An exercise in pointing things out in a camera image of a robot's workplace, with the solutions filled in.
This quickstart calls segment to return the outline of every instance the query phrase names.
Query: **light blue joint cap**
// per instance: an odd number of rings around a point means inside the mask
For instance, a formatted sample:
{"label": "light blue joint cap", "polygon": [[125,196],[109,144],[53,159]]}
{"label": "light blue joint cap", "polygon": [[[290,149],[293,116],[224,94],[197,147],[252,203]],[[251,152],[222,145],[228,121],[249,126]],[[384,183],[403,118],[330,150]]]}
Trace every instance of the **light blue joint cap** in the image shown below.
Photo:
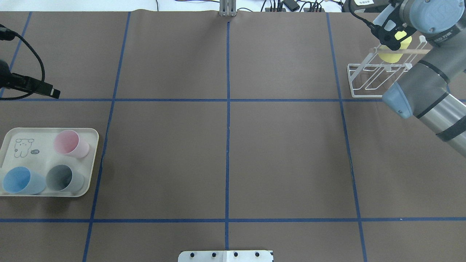
{"label": "light blue joint cap", "polygon": [[464,10],[464,0],[415,0],[409,19],[422,33],[438,34],[454,26]]}
{"label": "light blue joint cap", "polygon": [[382,101],[385,102],[395,113],[402,118],[406,119],[412,116],[412,109],[409,105],[408,99],[401,90],[398,82],[394,82],[393,85],[385,92],[382,96]]}

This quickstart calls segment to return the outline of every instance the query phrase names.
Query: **cup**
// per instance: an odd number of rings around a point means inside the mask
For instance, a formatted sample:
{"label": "cup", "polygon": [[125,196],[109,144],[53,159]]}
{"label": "cup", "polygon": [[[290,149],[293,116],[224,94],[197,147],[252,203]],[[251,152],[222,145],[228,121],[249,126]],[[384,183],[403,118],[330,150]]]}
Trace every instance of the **cup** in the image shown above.
{"label": "cup", "polygon": [[67,165],[56,165],[47,173],[47,187],[60,192],[77,192],[84,185],[84,177]]}
{"label": "cup", "polygon": [[54,149],[61,155],[80,159],[89,153],[89,144],[75,131],[65,130],[55,137]]}
{"label": "cup", "polygon": [[3,178],[3,189],[8,193],[34,195],[45,189],[45,178],[27,167],[15,167]]}

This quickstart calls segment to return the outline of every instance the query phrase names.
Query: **white label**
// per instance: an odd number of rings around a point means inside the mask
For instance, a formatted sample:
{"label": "white label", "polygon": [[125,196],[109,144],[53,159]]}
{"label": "white label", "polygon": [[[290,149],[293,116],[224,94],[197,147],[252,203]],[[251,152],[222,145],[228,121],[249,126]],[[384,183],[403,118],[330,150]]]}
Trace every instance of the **white label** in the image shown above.
{"label": "white label", "polygon": [[366,6],[366,5],[372,5],[374,3],[374,0],[354,0],[354,2],[358,6]]}

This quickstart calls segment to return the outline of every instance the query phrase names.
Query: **gray table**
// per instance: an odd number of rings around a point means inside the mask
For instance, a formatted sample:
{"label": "gray table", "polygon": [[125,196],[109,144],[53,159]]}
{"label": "gray table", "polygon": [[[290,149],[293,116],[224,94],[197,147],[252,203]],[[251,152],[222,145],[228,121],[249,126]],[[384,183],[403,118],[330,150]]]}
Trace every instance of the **gray table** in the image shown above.
{"label": "gray table", "polygon": [[[0,13],[62,99],[1,102],[14,127],[101,135],[77,199],[0,199],[0,261],[466,260],[466,161],[415,118],[352,99],[377,44],[348,14]],[[40,77],[18,42],[13,72]],[[450,88],[466,99],[465,78]],[[18,95],[14,90],[3,97]]]}

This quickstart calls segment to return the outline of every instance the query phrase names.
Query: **blue cup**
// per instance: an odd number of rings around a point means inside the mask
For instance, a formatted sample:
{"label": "blue cup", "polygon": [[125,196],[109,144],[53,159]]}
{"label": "blue cup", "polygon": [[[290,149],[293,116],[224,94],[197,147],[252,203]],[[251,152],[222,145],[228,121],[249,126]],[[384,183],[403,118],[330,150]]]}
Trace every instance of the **blue cup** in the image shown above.
{"label": "blue cup", "polygon": [[15,167],[3,178],[3,189],[8,193],[33,195],[45,189],[45,178],[27,167]]}

